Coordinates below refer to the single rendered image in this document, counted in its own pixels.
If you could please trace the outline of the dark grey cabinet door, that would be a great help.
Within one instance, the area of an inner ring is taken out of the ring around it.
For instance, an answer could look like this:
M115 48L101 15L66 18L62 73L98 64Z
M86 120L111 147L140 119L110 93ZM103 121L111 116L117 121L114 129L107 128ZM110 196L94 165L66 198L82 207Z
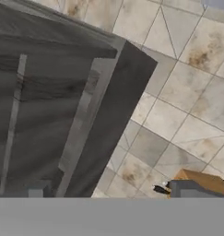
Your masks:
M98 80L96 64L113 59L117 51L101 36L63 41L0 34L0 183L22 54L28 59L5 192L49 180L55 196L64 176L60 158L77 109Z

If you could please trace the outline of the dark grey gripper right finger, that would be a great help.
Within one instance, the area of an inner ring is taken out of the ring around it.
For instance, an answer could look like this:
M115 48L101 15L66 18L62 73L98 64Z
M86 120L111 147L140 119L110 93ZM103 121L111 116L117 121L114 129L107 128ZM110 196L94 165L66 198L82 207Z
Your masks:
M207 190L194 181L170 181L171 197L222 197L223 194Z

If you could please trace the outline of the small black and white object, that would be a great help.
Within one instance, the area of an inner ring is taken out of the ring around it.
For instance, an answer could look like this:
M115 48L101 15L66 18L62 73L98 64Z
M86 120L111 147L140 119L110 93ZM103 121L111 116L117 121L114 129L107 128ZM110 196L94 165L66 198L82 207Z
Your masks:
M170 183L169 182L163 182L162 185L153 185L152 189L163 195L169 195L171 193Z

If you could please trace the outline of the dark grey wooden cabinet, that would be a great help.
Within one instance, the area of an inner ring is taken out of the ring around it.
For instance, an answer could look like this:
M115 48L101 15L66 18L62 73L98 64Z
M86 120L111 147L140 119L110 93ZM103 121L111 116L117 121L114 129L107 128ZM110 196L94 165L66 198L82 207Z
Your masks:
M130 41L30 0L0 0L0 34L79 40L101 36L117 54L98 60L97 82L77 109L59 168L64 176L53 197L90 197L115 150L156 61Z

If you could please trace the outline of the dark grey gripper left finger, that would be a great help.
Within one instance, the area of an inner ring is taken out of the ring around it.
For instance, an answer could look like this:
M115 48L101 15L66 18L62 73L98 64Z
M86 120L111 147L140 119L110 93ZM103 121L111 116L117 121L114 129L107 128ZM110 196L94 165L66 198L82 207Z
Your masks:
M40 180L17 190L7 190L2 197L52 197L52 184L49 180Z

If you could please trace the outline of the pale blue object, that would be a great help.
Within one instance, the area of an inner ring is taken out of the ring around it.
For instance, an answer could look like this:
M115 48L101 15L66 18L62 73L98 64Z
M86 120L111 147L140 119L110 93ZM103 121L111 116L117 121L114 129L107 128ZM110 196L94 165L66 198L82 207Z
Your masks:
M202 0L203 4L224 10L224 0Z

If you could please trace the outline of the brown wooden block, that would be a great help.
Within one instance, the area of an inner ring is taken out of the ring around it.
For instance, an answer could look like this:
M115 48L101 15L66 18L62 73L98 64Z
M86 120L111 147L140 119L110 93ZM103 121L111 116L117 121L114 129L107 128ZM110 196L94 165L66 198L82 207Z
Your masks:
M224 180L217 176L198 171L181 169L174 177L175 181L194 181L204 189L224 195Z

